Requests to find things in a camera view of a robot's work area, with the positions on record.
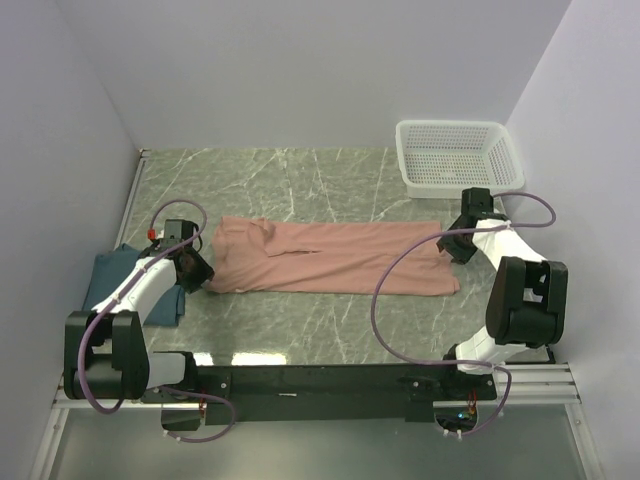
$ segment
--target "metal frame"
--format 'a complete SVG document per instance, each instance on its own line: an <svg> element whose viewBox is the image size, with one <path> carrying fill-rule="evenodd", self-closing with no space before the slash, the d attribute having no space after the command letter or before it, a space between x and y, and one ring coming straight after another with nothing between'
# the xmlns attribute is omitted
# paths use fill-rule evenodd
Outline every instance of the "metal frame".
<svg viewBox="0 0 640 480"><path fill-rule="evenodd" d="M149 158L148 150L140 151L140 161L131 185L129 197L120 223L120 229L116 238L115 247L122 242L125 229L131 215L131 207L135 201L142 172ZM588 480L603 480L604 474L600 466L595 444L582 410L580 396L571 374L568 364L513 364L508 366L513 374L513 385L508 405L539 406L539 405L565 405L567 416L571 423L571 430L576 442L579 456ZM500 400L506 384L506 375L494 372L494 381L498 392L495 401L481 401L479 405L495 405ZM105 406L114 404L114 401L105 400ZM434 407L465 406L466 402L434 402ZM192 410L193 403L167 404L172 410ZM163 404L146 404L140 401L125 401L121 408L161 410ZM54 460L57 455L60 440L64 432L69 410L91 408L86 400L70 400L58 388L53 400L51 414L44 431L40 448L30 474L30 480L46 480L51 474Z"/></svg>
<svg viewBox="0 0 640 480"><path fill-rule="evenodd" d="M497 396L491 374L465 375L453 366L385 363L196 368L202 391L231 401L243 422L374 418L433 422L434 400L467 402L471 391L478 401L493 401ZM146 391L141 400L166 409L175 402L171 395L153 391ZM197 401L190 405L198 410ZM228 423L226 413L207 408L206 424Z"/></svg>
<svg viewBox="0 0 640 480"><path fill-rule="evenodd" d="M591 436L589 425L587 425L582 405L567 405L565 408L587 480L605 480L604 471L602 470L596 445Z"/></svg>

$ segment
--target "cable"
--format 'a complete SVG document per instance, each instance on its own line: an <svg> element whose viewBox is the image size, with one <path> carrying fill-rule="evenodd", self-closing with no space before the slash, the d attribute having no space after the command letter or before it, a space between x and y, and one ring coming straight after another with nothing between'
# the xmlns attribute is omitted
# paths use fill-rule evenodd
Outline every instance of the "cable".
<svg viewBox="0 0 640 480"><path fill-rule="evenodd" d="M158 215L160 214L160 212L162 212L162 210L164 210L166 207L174 203L188 203L189 205L193 205L198 210L200 210L200 213L202 213L202 230L196 231L196 233L194 233L193 236L191 236L190 238L178 243L177 245L174 245L173 247L162 252L157 257L153 258L149 263L145 265L145 270L148 269L149 267L152 267L156 263L158 263L167 255L193 242L196 238L200 237L201 232L207 226L207 212L204 211L204 208L202 208L200 204L193 202L191 200L175 199L175 200L170 200L160 206L160 208L156 211L156 213L153 215L153 218L151 219L151 228L153 228L153 224L155 223L156 218L158 218ZM145 270L139 269L135 273L135 275L131 278L131 280L129 280L127 284L124 287L122 287L122 289L116 294L116 297L122 298L127 293L129 293L131 289L135 286L135 284L138 283L140 278L142 278L142 276L145 273ZM120 406L122 405L122 402L124 401L124 399L121 398L120 400L118 400L116 405L111 408L103 407L98 402L98 400L96 400L96 397L93 395L93 393L91 392L91 389L89 388L89 383L87 382L87 372L85 369L85 363L86 363L87 348L89 347L89 340L91 338L91 335L93 334L95 329L98 327L98 324L105 317L105 315L109 313L117 304L118 302L115 299L111 300L106 307L104 307L100 312L98 312L98 314L91 321L91 323L89 323L89 326L85 330L84 335L82 336L82 340L80 341L80 349L78 351L78 380L80 381L80 388L82 389L82 393L84 394L89 404L91 404L91 406L95 410L105 415L117 412L120 409Z"/></svg>
<svg viewBox="0 0 640 480"><path fill-rule="evenodd" d="M209 402L222 403L227 408L229 408L229 410L231 411L231 420L229 421L229 424L226 427L224 427L220 432L216 433L215 435L211 435L210 437L184 438L184 437L179 436L177 433L167 432L167 435L169 435L171 438L175 438L179 442L185 442L185 443L206 443L206 442L211 442L212 440L217 440L218 438L220 438L223 435L225 435L226 433L228 433L229 430L231 430L233 425L236 423L236 418L237 418L237 415L238 415L237 412L236 412L236 408L233 406L233 403L231 403L226 398L217 397L215 395L208 395L206 393L183 392L182 390L176 390L175 388L165 387L165 386L158 387L158 388L160 390L162 390L163 392L167 392L167 393L172 394L172 395L186 395L187 397L202 398L202 399L207 400Z"/></svg>
<svg viewBox="0 0 640 480"><path fill-rule="evenodd" d="M196 230L198 232L201 231L200 225L198 225L196 222L193 222L193 224L196 226ZM202 243L202 236L200 236L200 235L198 235L198 243L200 244L200 246L196 250L196 253L200 253L200 250L202 250L202 247L204 246L204 244Z"/></svg>
<svg viewBox="0 0 640 480"><path fill-rule="evenodd" d="M480 409L476 406L476 426L480 423Z"/></svg>
<svg viewBox="0 0 640 480"><path fill-rule="evenodd" d="M380 295L380 290L382 288L382 285L384 284L385 280L387 279L391 271L396 267L396 265L398 265L398 263L400 263L407 255L409 255L416 248L418 248L419 246L427 242L430 242L431 240L435 240L436 238L447 237L451 235L471 235L474 233L499 232L501 230L506 230L508 228L518 228L518 227L543 228L543 227L548 227L550 225L553 225L555 223L557 218L555 210L547 201L543 200L537 195L534 195L532 193L524 193L524 192L507 192L507 193L500 193L500 194L494 195L494 197L497 197L497 196L504 197L504 196L511 196L511 195L528 197L536 200L540 204L544 205L547 208L547 210L549 210L549 213L551 214L551 219L545 223L511 223L510 225L509 224L498 225L496 227L491 227L491 228L461 228L458 230L447 230L446 232L438 232L438 233L429 235L423 238L422 240L419 240L413 245L411 245L403 253L401 253L393 262L391 262L391 264L387 267L387 269L384 271L384 273L380 277L380 280L378 280L378 284L376 285L376 288L373 291L373 297L371 298L371 328L373 329L373 334L378 339L378 342L380 342L380 345L382 345L382 347L394 357L399 358L400 360L404 360L405 362L413 363L416 365L426 365L426 366L475 365L475 366L490 368L491 370L498 370L506 374L507 385L505 386L502 399L498 403L498 406L496 407L494 412L483 423L481 423L480 425L476 425L476 427L473 430L470 430L468 432L463 432L462 433L463 436L471 435L473 433L479 432L480 430L486 428L489 424L491 424L498 417L498 415L500 415L500 412L504 408L504 405L507 402L507 398L509 397L509 392L511 391L511 382L513 379L511 372L507 368L501 365L493 365L490 362L483 362L480 360L421 360L421 359L412 358L403 353L400 353L397 350L394 350L382 337L382 334L380 333L380 330L378 329L378 324L376 322L376 305L378 302L378 296Z"/></svg>

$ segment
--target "blue cloth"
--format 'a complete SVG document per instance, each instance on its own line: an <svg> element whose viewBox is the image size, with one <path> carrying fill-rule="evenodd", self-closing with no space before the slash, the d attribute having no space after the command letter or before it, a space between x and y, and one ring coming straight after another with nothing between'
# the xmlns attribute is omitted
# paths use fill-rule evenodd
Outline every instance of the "blue cloth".
<svg viewBox="0 0 640 480"><path fill-rule="evenodd" d="M92 309L118 288L133 270L139 254L139 250L123 243L113 252L96 255L89 291L84 300L84 310ZM184 290L176 285L160 297L144 324L177 327L182 315L184 315Z"/></svg>

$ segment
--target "black metal base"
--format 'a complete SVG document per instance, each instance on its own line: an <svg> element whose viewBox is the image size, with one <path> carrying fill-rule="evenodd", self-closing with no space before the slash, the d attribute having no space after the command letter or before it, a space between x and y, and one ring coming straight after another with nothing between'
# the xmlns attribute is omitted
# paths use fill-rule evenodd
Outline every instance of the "black metal base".
<svg viewBox="0 0 640 480"><path fill-rule="evenodd" d="M433 422L433 402L494 400L491 375L460 374L455 367L409 364L326 366L207 366L197 367L196 391L224 397L238 412L238 421L353 420L404 418ZM185 403L163 392L148 391L145 403ZM167 430L191 430L199 412L163 412ZM207 425L229 422L224 405L209 403Z"/></svg>

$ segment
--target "white wall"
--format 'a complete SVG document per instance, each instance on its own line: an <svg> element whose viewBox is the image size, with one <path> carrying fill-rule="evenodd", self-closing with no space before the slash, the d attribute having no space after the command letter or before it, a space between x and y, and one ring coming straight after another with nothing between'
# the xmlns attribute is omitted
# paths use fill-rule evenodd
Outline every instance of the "white wall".
<svg viewBox="0 0 640 480"><path fill-rule="evenodd" d="M63 325L113 246L137 152L52 0L0 15L0 478L31 468Z"/></svg>
<svg viewBox="0 0 640 480"><path fill-rule="evenodd" d="M610 480L640 467L639 19L637 0L573 0L508 122L527 190L558 210L549 231L523 234L569 266L558 350Z"/></svg>
<svg viewBox="0 0 640 480"><path fill-rule="evenodd" d="M569 0L57 0L138 146L394 145L505 122Z"/></svg>

